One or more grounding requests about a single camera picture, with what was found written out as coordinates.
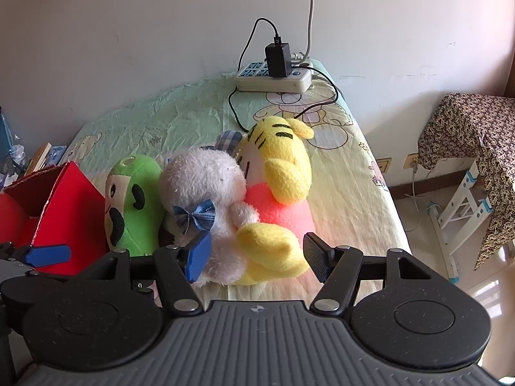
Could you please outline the white blue folding stool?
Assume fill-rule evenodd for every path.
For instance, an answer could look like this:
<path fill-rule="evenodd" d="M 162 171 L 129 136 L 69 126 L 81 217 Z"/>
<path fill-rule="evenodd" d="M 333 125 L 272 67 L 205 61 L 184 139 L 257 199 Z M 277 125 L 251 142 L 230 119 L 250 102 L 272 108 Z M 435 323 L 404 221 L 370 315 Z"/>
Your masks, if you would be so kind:
<path fill-rule="evenodd" d="M 459 282 L 458 267 L 454 254 L 493 212 L 488 196 L 483 199 L 476 199 L 472 193 L 472 188 L 478 183 L 479 177 L 477 161 L 474 161 L 465 172 L 443 211 L 439 212 L 434 202 L 429 203 L 426 209 L 435 231 L 438 247 L 444 258 L 448 279 L 453 284 Z M 452 237 L 444 234 L 444 229 L 447 226 L 461 220 L 463 221 L 462 226 Z"/>

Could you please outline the black charger adapter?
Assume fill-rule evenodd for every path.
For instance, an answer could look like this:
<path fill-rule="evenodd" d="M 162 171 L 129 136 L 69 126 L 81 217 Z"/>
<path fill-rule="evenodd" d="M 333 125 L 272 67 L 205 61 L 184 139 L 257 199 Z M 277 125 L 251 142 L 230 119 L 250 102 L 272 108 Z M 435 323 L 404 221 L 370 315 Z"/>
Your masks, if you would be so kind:
<path fill-rule="evenodd" d="M 272 78 L 286 78 L 292 72 L 292 57 L 288 43 L 272 43 L 265 47 L 265 58 Z"/>

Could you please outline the blue plastic bag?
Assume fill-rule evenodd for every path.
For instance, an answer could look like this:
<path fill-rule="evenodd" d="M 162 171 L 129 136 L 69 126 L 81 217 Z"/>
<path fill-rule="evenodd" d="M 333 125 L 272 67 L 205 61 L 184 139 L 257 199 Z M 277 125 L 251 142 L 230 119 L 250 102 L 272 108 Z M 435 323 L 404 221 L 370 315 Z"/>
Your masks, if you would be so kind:
<path fill-rule="evenodd" d="M 7 158 L 13 155 L 13 137 L 11 129 L 0 108 L 0 166 L 4 168 Z"/>

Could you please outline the red cardboard box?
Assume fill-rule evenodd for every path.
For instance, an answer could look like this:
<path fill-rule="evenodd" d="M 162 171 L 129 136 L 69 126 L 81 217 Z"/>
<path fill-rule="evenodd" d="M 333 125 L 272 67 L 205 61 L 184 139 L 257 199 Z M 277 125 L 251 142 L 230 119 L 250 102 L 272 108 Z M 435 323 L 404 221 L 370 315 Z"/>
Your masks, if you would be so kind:
<path fill-rule="evenodd" d="M 37 269 L 78 274 L 108 252 L 104 197 L 74 162 L 33 172 L 1 191 L 1 242 L 66 245 L 69 262 Z"/>

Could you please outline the floral brown cloth cover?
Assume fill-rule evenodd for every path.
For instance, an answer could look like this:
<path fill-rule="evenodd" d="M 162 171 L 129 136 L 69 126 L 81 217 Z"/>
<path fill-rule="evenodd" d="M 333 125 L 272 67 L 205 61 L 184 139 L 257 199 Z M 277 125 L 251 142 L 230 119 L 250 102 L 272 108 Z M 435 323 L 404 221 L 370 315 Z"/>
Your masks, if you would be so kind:
<path fill-rule="evenodd" d="M 493 214 L 477 255 L 480 268 L 514 239 L 514 99 L 449 93 L 418 140 L 418 164 L 427 170 L 442 159 L 477 164 Z"/>

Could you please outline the white rabbit plush blue bow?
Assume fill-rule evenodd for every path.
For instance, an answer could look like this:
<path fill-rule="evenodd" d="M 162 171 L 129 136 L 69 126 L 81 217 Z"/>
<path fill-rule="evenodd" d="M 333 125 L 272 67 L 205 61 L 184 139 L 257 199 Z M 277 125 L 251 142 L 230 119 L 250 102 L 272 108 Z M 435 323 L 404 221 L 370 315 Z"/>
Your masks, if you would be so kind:
<path fill-rule="evenodd" d="M 226 151 L 193 147 L 178 152 L 164 166 L 158 183 L 166 210 L 164 227 L 184 247 L 202 231 L 211 234 L 211 256 L 196 284 L 237 283 L 248 260 L 236 233 L 259 222 L 258 211 L 244 202 L 246 179 Z"/>

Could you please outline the green bean plush toy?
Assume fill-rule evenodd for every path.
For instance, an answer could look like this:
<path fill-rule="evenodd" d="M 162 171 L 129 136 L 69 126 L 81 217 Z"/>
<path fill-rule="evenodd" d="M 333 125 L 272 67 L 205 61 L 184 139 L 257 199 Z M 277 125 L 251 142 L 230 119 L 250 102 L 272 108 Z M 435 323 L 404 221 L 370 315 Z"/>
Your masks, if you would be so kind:
<path fill-rule="evenodd" d="M 108 246 L 131 256 L 151 255 L 159 247 L 158 233 L 165 209 L 158 193 L 161 166 L 147 155 L 119 160 L 105 185 L 105 229 Z"/>

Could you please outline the yellow tiger plush toy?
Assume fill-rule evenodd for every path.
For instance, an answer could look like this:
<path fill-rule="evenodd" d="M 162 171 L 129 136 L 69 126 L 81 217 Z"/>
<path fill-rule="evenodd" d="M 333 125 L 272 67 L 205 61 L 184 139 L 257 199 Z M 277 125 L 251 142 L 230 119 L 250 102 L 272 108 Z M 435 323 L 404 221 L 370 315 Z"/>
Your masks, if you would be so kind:
<path fill-rule="evenodd" d="M 246 179 L 244 202 L 258 213 L 258 222 L 237 231 L 247 259 L 238 285 L 297 277 L 308 270 L 302 241 L 314 230 L 307 202 L 313 176 L 304 141 L 313 137 L 304 122 L 271 116 L 256 122 L 235 149 Z"/>

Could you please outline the yellow book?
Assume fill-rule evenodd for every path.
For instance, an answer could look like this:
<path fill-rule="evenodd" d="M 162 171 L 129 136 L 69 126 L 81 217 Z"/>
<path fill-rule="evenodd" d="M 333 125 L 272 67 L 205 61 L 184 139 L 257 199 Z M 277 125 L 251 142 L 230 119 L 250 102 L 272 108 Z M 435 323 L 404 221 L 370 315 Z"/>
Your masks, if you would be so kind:
<path fill-rule="evenodd" d="M 38 151 L 36 151 L 25 170 L 26 175 L 38 172 L 40 169 L 44 168 L 47 155 L 51 148 L 52 145 L 50 143 L 45 143 L 38 149 Z"/>

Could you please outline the white power strip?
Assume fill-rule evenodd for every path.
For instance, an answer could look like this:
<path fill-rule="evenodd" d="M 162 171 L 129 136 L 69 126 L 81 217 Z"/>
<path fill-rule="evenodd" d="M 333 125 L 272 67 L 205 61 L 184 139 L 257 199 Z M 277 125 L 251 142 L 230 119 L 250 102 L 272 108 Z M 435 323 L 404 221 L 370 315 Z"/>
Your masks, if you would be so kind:
<path fill-rule="evenodd" d="M 235 78 L 241 92 L 304 93 L 312 85 L 312 74 L 306 68 L 293 68 L 285 78 L 274 78 L 269 74 L 267 63 L 251 62 Z"/>

